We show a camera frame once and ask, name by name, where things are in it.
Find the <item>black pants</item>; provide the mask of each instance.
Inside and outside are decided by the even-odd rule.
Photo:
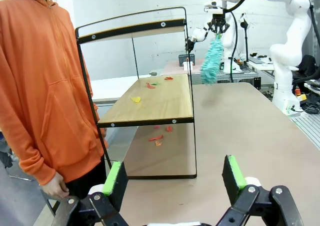
[[[69,189],[70,196],[76,196],[79,199],[84,199],[89,190],[98,184],[104,184],[107,179],[105,157],[101,158],[101,162],[90,172],[84,176],[66,183]]]

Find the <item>hoodie pocket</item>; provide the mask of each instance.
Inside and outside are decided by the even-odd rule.
[[[49,86],[41,140],[56,169],[84,159],[96,146],[96,136],[79,111],[68,80]]]

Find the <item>middle shelf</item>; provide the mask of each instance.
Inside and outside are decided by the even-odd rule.
[[[140,97],[140,102],[132,98]],[[139,78],[98,122],[127,127],[194,122],[187,74]]]

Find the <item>person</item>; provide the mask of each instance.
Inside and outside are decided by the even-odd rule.
[[[74,28],[57,3],[0,1],[0,101],[4,137],[46,193],[82,199],[105,182]]]

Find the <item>blue fluffy duster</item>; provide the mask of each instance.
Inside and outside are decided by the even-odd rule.
[[[221,58],[224,53],[224,46],[219,35],[211,42],[210,49],[205,56],[201,68],[201,79],[204,84],[213,84],[217,81],[217,73],[220,70]]]

